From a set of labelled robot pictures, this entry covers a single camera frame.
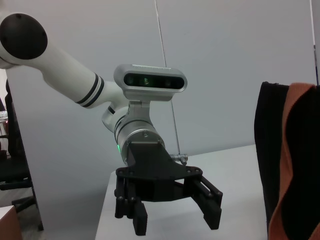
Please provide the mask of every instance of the orange strap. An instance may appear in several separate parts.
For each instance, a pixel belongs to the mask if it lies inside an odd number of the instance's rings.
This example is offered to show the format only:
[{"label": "orange strap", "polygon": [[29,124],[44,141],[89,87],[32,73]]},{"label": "orange strap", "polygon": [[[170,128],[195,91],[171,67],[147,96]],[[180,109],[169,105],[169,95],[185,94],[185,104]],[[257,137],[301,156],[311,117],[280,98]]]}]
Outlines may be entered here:
[{"label": "orange strap", "polygon": [[[286,137],[286,127],[289,113],[296,102],[304,95],[309,89],[315,88],[313,84],[307,83],[293,83],[290,85],[286,95],[285,104],[283,108],[282,116],[282,146],[280,157],[280,192],[279,202],[274,210],[269,224],[269,240],[289,240],[282,222],[281,207],[284,196],[290,186],[292,178],[294,176],[292,159],[289,151],[289,146]],[[320,223],[313,231],[309,240],[320,239]]]}]

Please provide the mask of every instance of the white table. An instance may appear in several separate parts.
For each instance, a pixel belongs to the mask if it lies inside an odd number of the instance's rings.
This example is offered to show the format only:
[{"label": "white table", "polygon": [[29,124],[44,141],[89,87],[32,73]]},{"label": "white table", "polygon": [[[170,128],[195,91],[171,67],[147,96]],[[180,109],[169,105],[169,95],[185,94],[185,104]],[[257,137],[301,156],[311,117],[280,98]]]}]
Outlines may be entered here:
[{"label": "white table", "polygon": [[266,240],[266,212],[256,146],[190,156],[189,166],[223,192],[218,230],[210,230],[191,199],[143,202],[146,236],[136,236],[132,219],[115,218],[116,173],[110,176],[95,240]]}]

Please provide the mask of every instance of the camera housing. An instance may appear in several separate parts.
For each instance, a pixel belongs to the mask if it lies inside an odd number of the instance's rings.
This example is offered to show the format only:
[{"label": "camera housing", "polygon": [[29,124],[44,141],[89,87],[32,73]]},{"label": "camera housing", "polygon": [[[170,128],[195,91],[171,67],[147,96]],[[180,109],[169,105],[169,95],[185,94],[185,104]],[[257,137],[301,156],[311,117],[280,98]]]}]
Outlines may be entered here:
[{"label": "camera housing", "polygon": [[124,96],[135,101],[170,101],[187,87],[186,76],[176,68],[121,64],[113,74]]}]

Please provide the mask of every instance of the black chair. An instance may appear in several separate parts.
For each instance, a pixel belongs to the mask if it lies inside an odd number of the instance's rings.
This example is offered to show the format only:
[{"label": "black chair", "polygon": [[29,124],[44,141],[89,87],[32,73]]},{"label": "black chair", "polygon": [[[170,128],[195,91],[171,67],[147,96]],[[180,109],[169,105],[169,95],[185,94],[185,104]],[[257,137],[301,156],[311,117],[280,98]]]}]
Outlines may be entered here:
[{"label": "black chair", "polygon": [[[9,158],[0,159],[0,190],[24,189],[32,188],[32,196],[13,200],[12,205],[15,206],[17,213],[36,204],[36,195],[27,163],[27,158],[19,130],[19,125],[15,117],[13,100],[8,84],[5,85],[7,96],[5,104],[8,114],[8,135],[2,135],[0,138],[8,139]],[[43,230],[42,223],[39,225],[39,230]]]}]

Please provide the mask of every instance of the white robotic arm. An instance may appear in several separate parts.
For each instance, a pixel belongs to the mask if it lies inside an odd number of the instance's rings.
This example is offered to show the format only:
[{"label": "white robotic arm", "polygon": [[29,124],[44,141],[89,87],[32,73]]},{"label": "white robotic arm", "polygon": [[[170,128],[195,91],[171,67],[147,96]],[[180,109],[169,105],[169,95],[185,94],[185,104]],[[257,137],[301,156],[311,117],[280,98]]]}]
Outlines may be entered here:
[{"label": "white robotic arm", "polygon": [[111,102],[103,116],[103,123],[114,131],[129,101],[122,89],[111,81],[104,81],[49,40],[46,31],[33,17],[24,13],[1,12],[0,68],[29,66],[42,72],[44,81],[59,93],[84,108],[94,108]]}]

